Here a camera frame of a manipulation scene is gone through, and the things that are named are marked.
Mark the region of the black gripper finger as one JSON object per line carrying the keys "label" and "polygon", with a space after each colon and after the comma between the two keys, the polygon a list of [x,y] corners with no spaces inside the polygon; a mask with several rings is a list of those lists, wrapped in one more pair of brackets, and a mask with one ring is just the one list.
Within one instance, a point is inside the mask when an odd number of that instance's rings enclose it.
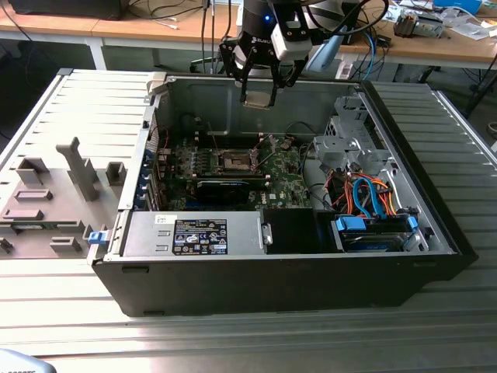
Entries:
{"label": "black gripper finger", "polygon": [[225,37],[221,40],[219,51],[227,76],[241,85],[240,101],[245,102],[249,73],[255,64],[257,47],[249,43],[245,37],[241,39]]}
{"label": "black gripper finger", "polygon": [[277,58],[271,60],[269,66],[273,79],[273,88],[269,98],[269,103],[267,105],[268,107],[272,107],[275,105],[278,89],[292,87],[295,84],[301,72],[304,70],[307,62],[308,57],[306,57],[304,60],[296,60],[293,63],[292,69],[290,69],[285,75],[281,75],[280,61]]}

